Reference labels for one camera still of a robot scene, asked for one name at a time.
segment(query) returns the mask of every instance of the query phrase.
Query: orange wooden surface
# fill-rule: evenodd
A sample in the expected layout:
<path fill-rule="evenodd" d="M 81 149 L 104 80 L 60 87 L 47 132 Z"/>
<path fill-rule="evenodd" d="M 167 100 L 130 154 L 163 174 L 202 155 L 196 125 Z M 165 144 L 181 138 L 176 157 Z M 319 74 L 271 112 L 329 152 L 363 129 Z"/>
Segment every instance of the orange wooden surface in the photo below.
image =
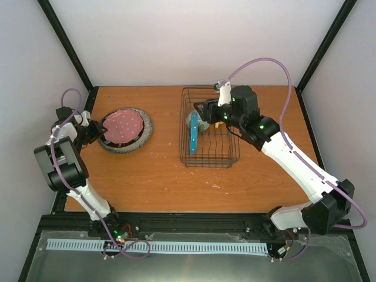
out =
<path fill-rule="evenodd" d="M 264 154 L 240 141 L 240 160 L 230 169 L 186 168 L 179 159 L 179 114 L 182 86 L 100 87 L 92 119 L 122 107 L 147 112 L 154 132 L 141 149 L 114 155 L 98 142 L 81 156 L 95 190 L 117 211 L 132 212 L 267 212 L 273 207 L 304 203 L 296 182 Z M 286 86 L 252 86 L 261 114 L 276 121 L 286 99 Z M 294 143 L 315 160 L 295 92 L 284 118 Z M 65 210 L 82 210 L 68 198 Z"/>

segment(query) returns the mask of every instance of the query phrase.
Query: metal wire basket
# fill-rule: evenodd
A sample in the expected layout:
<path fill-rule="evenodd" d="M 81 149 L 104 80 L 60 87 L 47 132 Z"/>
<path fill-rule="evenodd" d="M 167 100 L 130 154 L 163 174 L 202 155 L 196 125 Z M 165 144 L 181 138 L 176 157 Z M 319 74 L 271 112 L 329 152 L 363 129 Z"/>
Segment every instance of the metal wire basket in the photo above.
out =
<path fill-rule="evenodd" d="M 190 128 L 186 118 L 194 110 L 193 104 L 208 99 L 218 98 L 213 88 L 186 87 L 182 91 L 179 130 L 179 157 L 186 167 L 224 167 L 229 168 L 239 160 L 239 138 L 230 134 L 225 124 L 218 128 L 210 125 L 208 129 L 199 131 L 197 151 L 190 156 Z"/>

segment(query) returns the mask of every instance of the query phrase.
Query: white wall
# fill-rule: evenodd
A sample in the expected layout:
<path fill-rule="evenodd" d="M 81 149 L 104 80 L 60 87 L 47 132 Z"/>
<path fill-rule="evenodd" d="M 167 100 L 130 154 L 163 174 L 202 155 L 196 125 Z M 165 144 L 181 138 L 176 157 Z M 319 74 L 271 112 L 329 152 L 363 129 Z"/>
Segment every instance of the white wall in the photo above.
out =
<path fill-rule="evenodd" d="M 33 150 L 49 138 L 61 93 L 84 87 L 37 1 L 0 1 L 0 11 L 0 273 L 17 281 L 55 195 Z"/>
<path fill-rule="evenodd" d="M 376 281 L 376 2 L 358 1 L 303 92 L 324 164 L 355 184 L 370 223 L 355 232 Z M 352 224 L 361 219 L 352 208 Z"/>
<path fill-rule="evenodd" d="M 250 59 L 297 85 L 343 0 L 51 0 L 95 85 L 212 84 Z M 286 84 L 272 63 L 233 83 Z"/>

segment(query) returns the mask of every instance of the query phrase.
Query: wooden table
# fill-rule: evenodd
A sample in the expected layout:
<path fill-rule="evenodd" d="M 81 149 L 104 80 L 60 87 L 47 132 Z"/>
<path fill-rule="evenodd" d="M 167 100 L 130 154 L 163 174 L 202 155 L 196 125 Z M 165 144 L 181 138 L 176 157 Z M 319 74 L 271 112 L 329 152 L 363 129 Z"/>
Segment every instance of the wooden table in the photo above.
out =
<path fill-rule="evenodd" d="M 117 108 L 147 112 L 154 132 L 141 149 L 114 155 L 98 142 L 81 156 L 95 190 L 117 211 L 128 212 L 267 212 L 307 201 L 298 184 L 274 161 L 240 141 L 240 160 L 230 169 L 186 168 L 179 159 L 182 86 L 100 87 L 92 119 Z M 261 114 L 278 121 L 286 86 L 252 86 Z M 284 118 L 291 139 L 316 161 L 294 92 Z M 69 198 L 65 210 L 82 210 Z"/>

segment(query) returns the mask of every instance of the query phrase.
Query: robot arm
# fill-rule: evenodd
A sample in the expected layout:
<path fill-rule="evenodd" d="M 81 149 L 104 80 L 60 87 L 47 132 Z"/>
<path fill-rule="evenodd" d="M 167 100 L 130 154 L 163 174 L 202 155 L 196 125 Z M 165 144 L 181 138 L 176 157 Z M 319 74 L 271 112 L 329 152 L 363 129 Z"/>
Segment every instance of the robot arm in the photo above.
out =
<path fill-rule="evenodd" d="M 56 110 L 56 114 L 59 121 L 53 125 L 52 133 L 57 126 L 61 125 L 63 120 L 72 114 L 72 109 L 62 107 Z M 84 111 L 80 115 L 75 115 L 68 123 L 61 126 L 53 144 L 51 144 L 51 137 L 43 146 L 34 150 L 34 155 L 48 186 L 53 191 L 61 191 L 69 197 L 73 197 L 89 213 L 93 229 L 100 229 L 102 226 L 99 222 L 98 213 L 104 219 L 109 230 L 116 234 L 116 230 L 121 227 L 119 216 L 114 208 L 105 199 L 101 198 L 89 183 L 88 170 L 75 146 L 78 143 L 81 145 L 93 143 L 105 132 L 106 129 L 102 124 L 90 120 L 90 113 Z M 51 146 L 53 146 L 55 151 L 57 164 L 63 178 L 76 192 L 67 189 L 58 175 L 51 156 Z"/>
<path fill-rule="evenodd" d="M 335 183 L 352 198 L 354 186 L 351 182 L 339 182 L 318 167 L 286 135 L 291 145 L 288 146 L 279 124 L 260 115 L 257 95 L 249 86 L 237 86 L 231 90 L 229 82 L 226 82 L 214 88 L 220 92 L 219 99 L 194 104 L 203 121 L 211 124 L 224 122 L 226 126 L 238 128 L 241 138 L 277 162 L 309 199 L 309 202 L 298 206 L 276 207 L 269 212 L 264 223 L 266 232 L 274 237 L 277 230 L 309 227 L 317 234 L 326 234 L 350 211 L 351 206 L 330 183 Z"/>

